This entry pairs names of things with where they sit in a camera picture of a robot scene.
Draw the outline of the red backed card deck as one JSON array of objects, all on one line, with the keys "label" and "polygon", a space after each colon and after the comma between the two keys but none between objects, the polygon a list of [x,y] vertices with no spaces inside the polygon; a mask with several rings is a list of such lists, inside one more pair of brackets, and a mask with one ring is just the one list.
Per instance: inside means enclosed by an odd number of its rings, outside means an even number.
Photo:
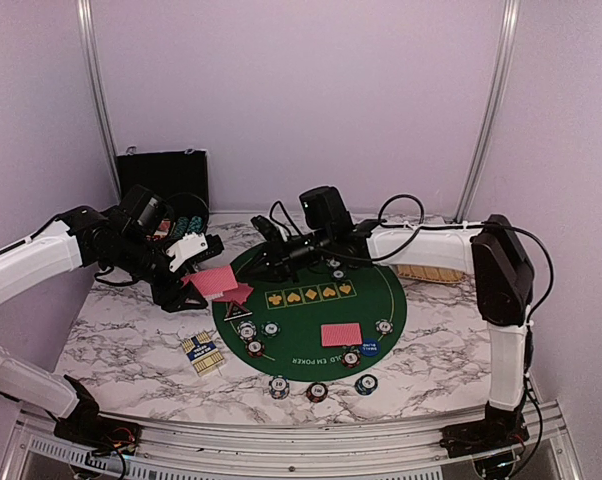
[{"label": "red backed card deck", "polygon": [[185,284],[192,284],[206,299],[216,299],[225,292],[235,290],[238,282],[230,265],[212,268],[187,275],[183,278]]}]

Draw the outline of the teal 50 chips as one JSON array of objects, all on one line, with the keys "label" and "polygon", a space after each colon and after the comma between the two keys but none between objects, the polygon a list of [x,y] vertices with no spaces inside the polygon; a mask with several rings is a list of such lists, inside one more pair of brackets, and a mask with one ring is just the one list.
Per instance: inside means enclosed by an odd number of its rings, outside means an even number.
[{"label": "teal 50 chips", "polygon": [[277,322],[270,321],[262,325],[262,333],[266,337],[276,337],[281,332],[281,327]]}]

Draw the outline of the blue tan chips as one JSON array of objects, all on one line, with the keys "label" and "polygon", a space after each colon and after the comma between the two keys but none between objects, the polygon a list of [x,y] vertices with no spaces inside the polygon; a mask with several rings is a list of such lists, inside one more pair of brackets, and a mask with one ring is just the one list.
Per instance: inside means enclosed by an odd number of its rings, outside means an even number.
[{"label": "blue tan chips", "polygon": [[237,333],[242,341],[252,341],[258,334],[258,329],[252,321],[243,321],[237,327]]}]

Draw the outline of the brown 100 chips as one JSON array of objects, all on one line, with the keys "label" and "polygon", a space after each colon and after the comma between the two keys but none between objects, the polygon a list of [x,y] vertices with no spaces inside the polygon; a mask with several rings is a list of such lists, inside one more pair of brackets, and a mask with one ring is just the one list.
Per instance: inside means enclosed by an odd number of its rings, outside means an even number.
[{"label": "brown 100 chips", "polygon": [[260,340],[254,339],[246,344],[246,352],[252,358],[260,357],[265,352],[265,345]]}]

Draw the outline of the red card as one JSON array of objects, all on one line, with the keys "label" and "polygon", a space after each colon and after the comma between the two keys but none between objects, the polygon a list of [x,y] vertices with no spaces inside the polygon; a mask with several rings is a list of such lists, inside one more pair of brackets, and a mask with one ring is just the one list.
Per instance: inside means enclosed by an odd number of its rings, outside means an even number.
[{"label": "red card", "polygon": [[359,323],[323,324],[320,333],[325,348],[358,346],[363,341]]}]

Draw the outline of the blue white chip mat edge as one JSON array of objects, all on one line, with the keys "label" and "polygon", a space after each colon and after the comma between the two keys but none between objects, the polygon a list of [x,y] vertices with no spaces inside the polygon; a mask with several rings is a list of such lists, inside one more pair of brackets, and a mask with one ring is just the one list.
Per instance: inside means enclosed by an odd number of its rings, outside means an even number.
[{"label": "blue white chip mat edge", "polygon": [[394,331],[393,323],[385,319],[377,321],[375,323],[375,328],[376,331],[383,336],[389,335]]}]

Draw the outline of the blue small blind button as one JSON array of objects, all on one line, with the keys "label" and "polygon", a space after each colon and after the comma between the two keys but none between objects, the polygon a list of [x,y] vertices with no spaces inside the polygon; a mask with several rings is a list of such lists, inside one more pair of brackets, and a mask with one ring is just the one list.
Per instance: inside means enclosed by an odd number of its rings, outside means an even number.
[{"label": "blue small blind button", "polygon": [[359,346],[359,351],[362,356],[375,357],[380,354],[381,348],[377,340],[365,339]]}]

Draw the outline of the blue tan 10 chip stack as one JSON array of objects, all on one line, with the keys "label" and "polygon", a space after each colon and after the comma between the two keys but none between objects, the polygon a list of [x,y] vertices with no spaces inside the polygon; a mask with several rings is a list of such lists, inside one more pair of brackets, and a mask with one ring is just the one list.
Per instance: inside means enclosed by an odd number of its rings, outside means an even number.
[{"label": "blue tan 10 chip stack", "polygon": [[290,392],[289,381],[281,376],[276,375],[269,381],[269,393],[270,396],[275,400],[281,400],[286,398]]}]

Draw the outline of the brown 100 chip stack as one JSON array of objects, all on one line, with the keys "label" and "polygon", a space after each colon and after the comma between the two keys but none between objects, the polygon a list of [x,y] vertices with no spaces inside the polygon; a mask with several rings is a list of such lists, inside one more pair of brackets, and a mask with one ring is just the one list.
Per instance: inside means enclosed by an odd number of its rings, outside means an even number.
[{"label": "brown 100 chip stack", "polygon": [[306,389],[306,398],[312,403],[320,403],[328,396],[327,385],[323,382],[313,382]]}]

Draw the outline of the teal 50 chip stack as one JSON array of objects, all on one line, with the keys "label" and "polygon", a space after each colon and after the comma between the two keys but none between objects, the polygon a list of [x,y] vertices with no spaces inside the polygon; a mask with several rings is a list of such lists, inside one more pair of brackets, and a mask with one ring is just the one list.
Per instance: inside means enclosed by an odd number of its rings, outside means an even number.
[{"label": "teal 50 chip stack", "polygon": [[369,396],[378,388],[378,379],[372,374],[364,374],[360,376],[354,384],[354,388],[359,395]]}]

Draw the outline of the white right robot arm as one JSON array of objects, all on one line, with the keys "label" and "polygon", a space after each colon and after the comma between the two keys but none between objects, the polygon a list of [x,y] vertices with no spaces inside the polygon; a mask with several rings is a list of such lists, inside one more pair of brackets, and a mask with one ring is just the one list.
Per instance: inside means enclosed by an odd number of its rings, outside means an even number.
[{"label": "white right robot arm", "polygon": [[442,445],[496,448],[523,427],[526,376],[533,355],[530,327],[534,267],[519,230],[500,214],[480,223],[389,224],[381,217],[355,223],[338,189],[320,186],[299,197],[309,233],[285,235],[264,217],[251,223],[264,241],[242,280],[284,282],[319,260],[348,266],[415,265],[473,275],[478,311],[488,324],[491,385],[483,419],[442,430]]}]

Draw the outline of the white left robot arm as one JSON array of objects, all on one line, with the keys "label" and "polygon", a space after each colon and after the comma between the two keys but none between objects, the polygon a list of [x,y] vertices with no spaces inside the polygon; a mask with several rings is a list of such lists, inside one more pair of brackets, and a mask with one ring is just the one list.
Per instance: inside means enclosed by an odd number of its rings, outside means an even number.
[{"label": "white left robot arm", "polygon": [[108,420],[77,379],[56,363],[93,282],[93,273],[126,274],[118,286],[144,284],[167,313],[207,307],[184,280],[210,247],[202,233],[155,236],[174,209],[145,187],[103,210],[87,205],[52,215],[41,227],[0,247],[0,399],[27,403],[57,430],[87,445],[130,430]]}]

